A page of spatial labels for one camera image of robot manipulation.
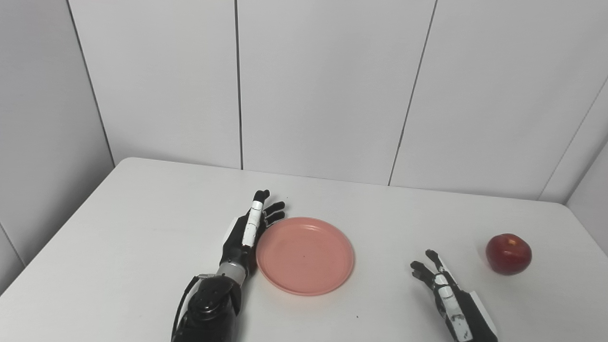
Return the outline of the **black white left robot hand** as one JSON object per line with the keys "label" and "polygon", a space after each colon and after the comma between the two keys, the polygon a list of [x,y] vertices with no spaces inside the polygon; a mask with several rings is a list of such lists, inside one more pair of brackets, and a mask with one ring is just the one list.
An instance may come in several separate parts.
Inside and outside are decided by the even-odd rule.
{"label": "black white left robot hand", "polygon": [[237,218],[223,244],[220,264],[230,262],[242,266],[247,276],[256,270],[256,250],[261,236],[269,227],[286,217],[284,201],[265,205],[270,196],[269,190],[256,191],[249,210]]}

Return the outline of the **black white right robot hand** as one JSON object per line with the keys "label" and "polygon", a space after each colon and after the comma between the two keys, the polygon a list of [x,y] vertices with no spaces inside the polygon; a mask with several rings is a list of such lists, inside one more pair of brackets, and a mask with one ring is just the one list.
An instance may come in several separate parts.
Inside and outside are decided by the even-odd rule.
{"label": "black white right robot hand", "polygon": [[434,263],[431,271],[419,261],[410,263],[413,277],[425,283],[435,306],[455,342],[497,342],[496,326],[476,292],[463,290],[439,254],[428,249],[425,255]]}

